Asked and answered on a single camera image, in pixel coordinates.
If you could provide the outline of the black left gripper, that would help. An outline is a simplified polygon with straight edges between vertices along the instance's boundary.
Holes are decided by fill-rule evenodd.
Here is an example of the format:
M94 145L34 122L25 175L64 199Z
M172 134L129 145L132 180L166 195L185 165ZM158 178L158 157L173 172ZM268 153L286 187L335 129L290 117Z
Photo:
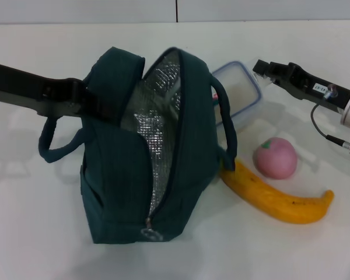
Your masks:
M0 102L25 107L45 117L78 116L82 122L118 124L125 88L85 86L75 78L51 79L0 65Z

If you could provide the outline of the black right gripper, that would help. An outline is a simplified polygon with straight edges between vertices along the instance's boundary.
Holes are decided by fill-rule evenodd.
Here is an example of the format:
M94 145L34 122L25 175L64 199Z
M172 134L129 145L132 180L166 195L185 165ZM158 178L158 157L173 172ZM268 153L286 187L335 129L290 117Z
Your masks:
M350 100L350 90L316 77L294 63L280 64L259 59L253 72L270 78L274 84L299 100L308 100L334 112L343 111Z

